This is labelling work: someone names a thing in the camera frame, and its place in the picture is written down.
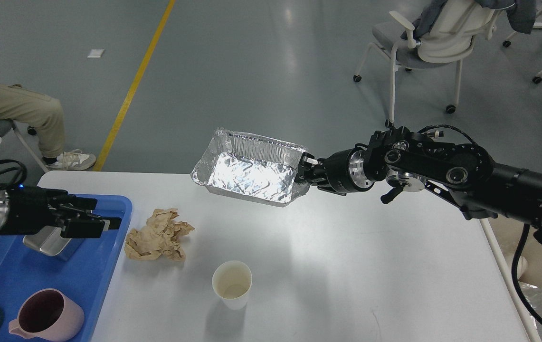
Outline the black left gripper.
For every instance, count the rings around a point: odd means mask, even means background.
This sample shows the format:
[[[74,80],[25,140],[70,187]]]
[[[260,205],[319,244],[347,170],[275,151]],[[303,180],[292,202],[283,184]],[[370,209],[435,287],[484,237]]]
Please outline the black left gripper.
[[[3,189],[0,190],[0,236],[34,235],[45,227],[57,228],[57,210],[90,212],[96,206],[97,199],[78,197],[62,189],[23,185]],[[100,238],[102,232],[119,229],[121,222],[120,217],[66,219],[60,236]]]

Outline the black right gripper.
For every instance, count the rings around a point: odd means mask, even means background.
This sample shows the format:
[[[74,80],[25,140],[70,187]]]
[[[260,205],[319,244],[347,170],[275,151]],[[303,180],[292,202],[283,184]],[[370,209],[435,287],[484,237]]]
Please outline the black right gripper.
[[[319,159],[310,153],[303,153],[295,183],[319,187],[325,192],[346,195],[369,191],[375,181],[369,179],[364,172],[364,149],[350,149]]]

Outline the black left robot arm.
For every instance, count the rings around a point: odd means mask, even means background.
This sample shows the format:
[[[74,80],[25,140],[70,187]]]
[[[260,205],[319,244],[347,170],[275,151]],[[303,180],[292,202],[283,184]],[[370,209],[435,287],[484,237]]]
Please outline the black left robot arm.
[[[119,229],[122,219],[95,214],[97,199],[63,189],[26,186],[25,164],[0,160],[0,236],[34,235],[56,227],[62,238],[99,238]]]

